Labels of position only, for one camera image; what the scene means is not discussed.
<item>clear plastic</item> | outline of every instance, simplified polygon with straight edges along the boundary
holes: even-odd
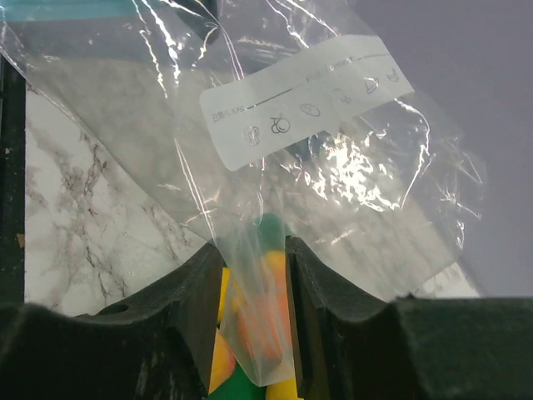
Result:
[[[174,219],[217,245],[232,270],[222,334],[259,385],[294,373],[287,234],[390,300],[451,265],[465,224],[480,217],[483,164],[418,91],[350,118],[333,113],[334,131],[225,167],[200,96],[327,40],[373,38],[343,0],[17,3],[0,2],[2,54]],[[345,84],[367,78],[354,72]],[[313,93],[339,100],[327,90]],[[253,145],[254,131],[245,134]]]

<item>plastic bag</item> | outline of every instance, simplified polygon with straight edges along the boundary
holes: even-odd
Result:
[[[232,270],[222,334],[293,375],[284,238],[390,300],[451,265],[482,163],[343,0],[2,0],[2,53]]]

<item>gray background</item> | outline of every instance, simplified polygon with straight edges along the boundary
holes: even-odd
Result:
[[[483,219],[461,266],[484,295],[533,295],[533,1],[357,0],[354,9],[486,162]]]

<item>white label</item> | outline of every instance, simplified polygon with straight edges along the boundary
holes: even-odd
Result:
[[[411,92],[379,37],[350,35],[207,89],[200,106],[218,155],[236,171]]]

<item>white marble table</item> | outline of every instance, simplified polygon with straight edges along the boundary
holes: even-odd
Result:
[[[96,313],[177,268],[205,243],[30,89],[26,134],[26,301],[67,315]],[[477,296],[456,264],[416,294]]]

